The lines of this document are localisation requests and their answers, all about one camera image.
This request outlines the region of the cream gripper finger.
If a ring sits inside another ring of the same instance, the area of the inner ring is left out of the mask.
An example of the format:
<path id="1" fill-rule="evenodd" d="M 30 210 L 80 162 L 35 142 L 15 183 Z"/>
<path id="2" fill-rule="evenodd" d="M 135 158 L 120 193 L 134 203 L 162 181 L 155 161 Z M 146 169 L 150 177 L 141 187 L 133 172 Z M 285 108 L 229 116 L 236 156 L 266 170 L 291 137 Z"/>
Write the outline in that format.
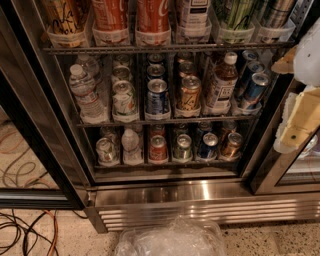
<path id="1" fill-rule="evenodd" d="M 293 61 L 296 50 L 296 46 L 292 47 L 283 57 L 271 66 L 271 70 L 277 74 L 293 74 Z"/>
<path id="2" fill-rule="evenodd" d="M 276 132 L 274 150 L 281 154 L 297 150 L 319 126 L 320 88 L 306 87 L 299 94 L 290 92 Z"/>

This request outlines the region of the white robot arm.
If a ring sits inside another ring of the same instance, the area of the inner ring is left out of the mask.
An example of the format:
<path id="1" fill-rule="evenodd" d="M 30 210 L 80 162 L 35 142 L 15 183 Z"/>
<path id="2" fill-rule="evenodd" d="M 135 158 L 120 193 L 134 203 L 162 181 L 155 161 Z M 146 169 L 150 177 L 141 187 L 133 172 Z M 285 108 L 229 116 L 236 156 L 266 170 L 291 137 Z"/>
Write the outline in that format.
<path id="1" fill-rule="evenodd" d="M 320 18 L 271 70 L 293 74 L 306 86 L 299 94 L 289 94 L 276 132 L 273 148 L 287 154 L 297 150 L 320 124 Z"/>

